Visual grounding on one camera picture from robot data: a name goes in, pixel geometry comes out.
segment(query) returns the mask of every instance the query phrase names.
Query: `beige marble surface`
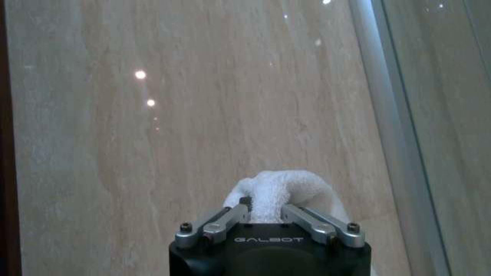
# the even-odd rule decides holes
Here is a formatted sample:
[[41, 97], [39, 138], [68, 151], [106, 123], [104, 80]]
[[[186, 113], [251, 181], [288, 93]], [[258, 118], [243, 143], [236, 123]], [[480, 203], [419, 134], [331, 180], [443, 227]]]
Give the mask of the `beige marble surface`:
[[[451, 272], [487, 276], [491, 53], [479, 45], [491, 41], [487, 25], [472, 26], [459, 0], [442, 7], [424, 0], [384, 2]], [[466, 2], [471, 11], [490, 7], [480, 0]]]
[[7, 10], [24, 275], [167, 275], [179, 223], [287, 168], [332, 183], [379, 275], [410, 275], [346, 0]]

